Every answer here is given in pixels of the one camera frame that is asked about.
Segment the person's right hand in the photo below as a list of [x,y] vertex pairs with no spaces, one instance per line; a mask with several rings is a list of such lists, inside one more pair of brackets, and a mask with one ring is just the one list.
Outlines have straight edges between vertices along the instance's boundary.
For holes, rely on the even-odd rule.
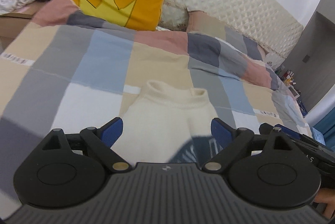
[[326,204],[322,214],[324,217],[331,219],[335,211],[335,190],[329,188],[320,189],[314,202]]

